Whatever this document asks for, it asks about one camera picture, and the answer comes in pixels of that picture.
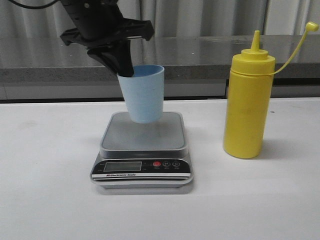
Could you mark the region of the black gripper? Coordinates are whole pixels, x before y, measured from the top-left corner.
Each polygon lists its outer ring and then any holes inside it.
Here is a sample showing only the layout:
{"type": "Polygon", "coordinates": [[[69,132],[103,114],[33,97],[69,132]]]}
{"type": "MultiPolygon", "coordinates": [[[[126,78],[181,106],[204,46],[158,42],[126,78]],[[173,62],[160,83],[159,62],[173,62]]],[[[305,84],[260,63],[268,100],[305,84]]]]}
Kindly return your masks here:
{"type": "Polygon", "coordinates": [[[154,28],[149,20],[125,18],[116,0],[62,0],[61,4],[75,25],[61,36],[65,45],[90,48],[87,55],[121,77],[132,77],[131,39],[149,41],[154,28]],[[112,51],[96,48],[116,43],[112,51]]]}

